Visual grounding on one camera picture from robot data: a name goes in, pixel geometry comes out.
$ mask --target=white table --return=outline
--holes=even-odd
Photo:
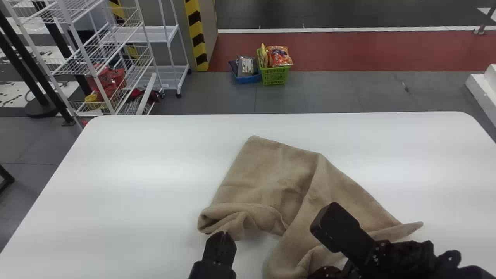
[[[185,279],[196,230],[251,135],[323,153],[440,254],[496,275],[496,144],[459,112],[105,116],[69,151],[0,255],[0,279]],[[237,243],[239,279],[261,277],[277,238]]]

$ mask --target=green plastic basket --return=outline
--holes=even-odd
[[[256,55],[259,56],[260,49],[256,50]],[[276,85],[276,84],[285,84],[288,79],[288,72],[291,66],[283,66],[277,68],[262,68],[260,67],[260,71],[262,72],[262,80],[263,85]]]

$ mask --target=gray tile floor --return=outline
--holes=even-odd
[[[153,114],[462,111],[496,140],[496,128],[465,87],[468,72],[290,72],[284,86],[234,83],[228,72],[188,76]],[[403,83],[409,88],[405,91]],[[16,182],[0,195],[0,251],[79,132],[62,119],[0,117],[0,163]]]
[[[16,179],[0,195],[0,251],[79,135],[62,122],[0,117],[0,163]]]
[[[496,140],[496,128],[465,86],[471,72],[289,72],[285,85],[237,84],[230,72],[194,72],[181,99],[152,114],[461,111]]]

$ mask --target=blue plastic tray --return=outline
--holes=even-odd
[[[234,79],[236,80],[237,83],[243,84],[243,83],[251,83],[251,82],[259,82],[262,80],[262,74],[256,74],[252,76],[245,76],[245,77],[236,77],[236,75],[233,73]]]

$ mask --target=beige towel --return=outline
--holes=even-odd
[[[310,234],[318,211],[331,202],[350,212],[376,240],[394,241],[423,225],[400,223],[322,154],[253,136],[242,147],[211,206],[201,213],[198,229],[207,234],[228,231],[236,240],[243,237],[245,228],[280,235],[264,276],[305,278],[342,256],[329,252]]]

